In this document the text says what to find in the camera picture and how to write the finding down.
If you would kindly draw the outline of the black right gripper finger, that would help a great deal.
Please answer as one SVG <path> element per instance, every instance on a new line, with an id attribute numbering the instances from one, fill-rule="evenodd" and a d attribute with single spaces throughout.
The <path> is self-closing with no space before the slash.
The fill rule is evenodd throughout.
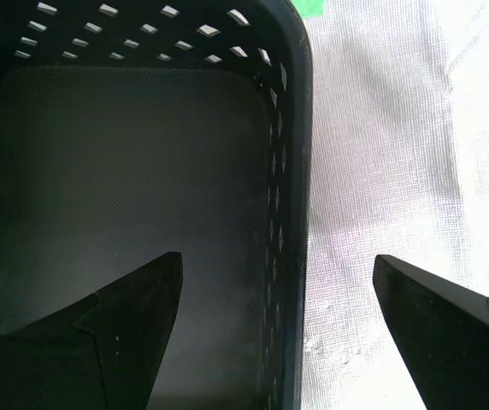
<path id="1" fill-rule="evenodd" d="M 374 291 L 428 409 L 489 409 L 489 297 L 377 255 Z"/>
<path id="2" fill-rule="evenodd" d="M 0 335 L 0 409 L 146 408 L 182 284 L 182 255 L 168 252 Z"/>

